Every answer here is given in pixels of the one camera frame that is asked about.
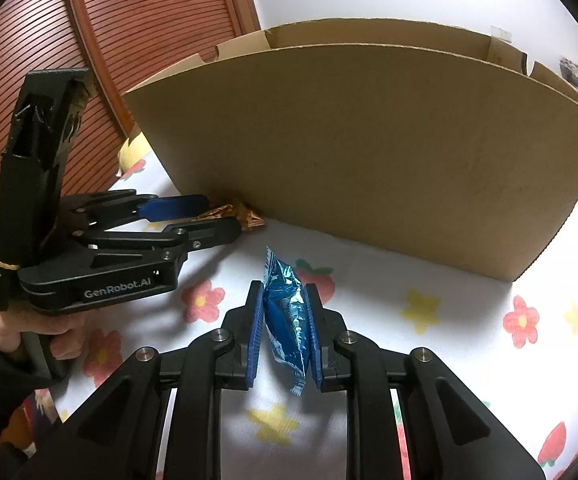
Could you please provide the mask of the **person's left hand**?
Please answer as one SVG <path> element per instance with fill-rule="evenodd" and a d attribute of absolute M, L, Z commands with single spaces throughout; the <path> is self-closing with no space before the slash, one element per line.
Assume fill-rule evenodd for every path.
<path fill-rule="evenodd" d="M 0 351 L 21 352 L 22 334 L 50 336 L 49 350 L 58 361 L 75 359 L 83 351 L 87 334 L 88 313 L 51 316 L 18 304 L 0 312 Z"/>

